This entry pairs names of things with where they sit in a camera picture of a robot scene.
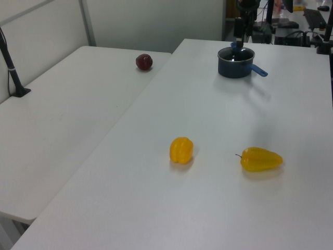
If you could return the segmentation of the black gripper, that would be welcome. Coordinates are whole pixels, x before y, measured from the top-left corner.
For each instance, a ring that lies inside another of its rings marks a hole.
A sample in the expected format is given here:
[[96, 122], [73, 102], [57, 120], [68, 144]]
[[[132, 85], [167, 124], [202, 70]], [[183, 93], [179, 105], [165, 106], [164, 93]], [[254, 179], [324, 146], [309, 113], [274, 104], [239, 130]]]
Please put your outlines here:
[[235, 18], [234, 37], [236, 38], [236, 47], [242, 48], [244, 45], [244, 20], [245, 35], [252, 34], [253, 20], [257, 19], [260, 0], [237, 0], [237, 9], [240, 11], [240, 18]]

